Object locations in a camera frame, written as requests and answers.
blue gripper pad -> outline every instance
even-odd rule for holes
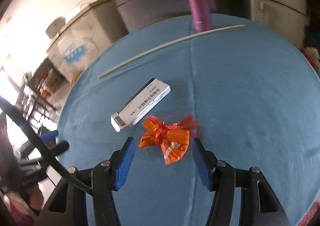
[[[114,184],[116,191],[124,185],[125,180],[127,179],[136,148],[137,145],[134,138],[128,137],[112,166],[113,172],[116,174]]]
[[[214,168],[214,164],[210,160],[207,151],[204,149],[198,138],[195,138],[191,141],[191,153],[193,160],[196,163],[196,167],[202,184],[208,190],[210,190],[212,187],[211,169]]]

red plastic string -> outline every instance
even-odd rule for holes
[[[169,129],[183,129],[183,130],[195,130],[200,128],[200,125],[195,121],[192,115],[187,116],[185,119],[182,121],[179,121],[177,123],[169,124],[166,125],[163,121],[158,119],[155,116],[146,116],[146,119],[150,120],[153,124],[157,124],[159,128],[156,131],[156,136],[155,136],[155,143],[160,146],[165,134]],[[190,137],[201,137],[201,134],[199,133],[191,133],[190,132]]]

blue fabric surface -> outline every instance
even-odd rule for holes
[[[65,167],[94,167],[137,142],[142,120],[117,133],[110,115],[149,79],[171,86],[148,114],[168,122],[192,114],[201,141],[233,167],[258,166],[296,225],[320,187],[320,82],[284,38],[246,19],[212,15],[214,26],[245,24],[177,43],[110,73],[103,71],[155,46],[193,33],[190,16],[145,27],[122,38],[79,78],[61,113],[59,138],[70,143]],[[125,185],[114,193],[122,226],[205,225],[214,193],[201,184],[190,149],[172,165],[154,146],[137,149]],[[240,190],[232,224],[238,225]],[[90,225],[94,225],[88,200]]]

black cable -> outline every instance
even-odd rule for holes
[[[47,177],[48,177],[48,179],[52,182],[52,184],[54,185],[54,186],[56,186],[56,184],[52,181],[52,179],[47,175]]]
[[[30,124],[23,118],[20,112],[12,106],[6,99],[0,96],[0,109],[4,111],[25,133],[30,142],[39,150],[42,157],[56,170],[64,179],[73,183],[76,187],[82,191],[92,195],[92,189],[74,178],[63,165],[51,154],[49,149],[42,142],[41,138],[31,128]]]

orange wrapped object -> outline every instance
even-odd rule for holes
[[[179,161],[183,157],[188,149],[190,136],[199,136],[199,134],[190,133],[190,130],[200,127],[192,115],[170,125],[164,124],[155,116],[146,116],[146,119],[142,125],[148,131],[141,137],[139,147],[145,148],[154,144],[160,146],[166,165]]]

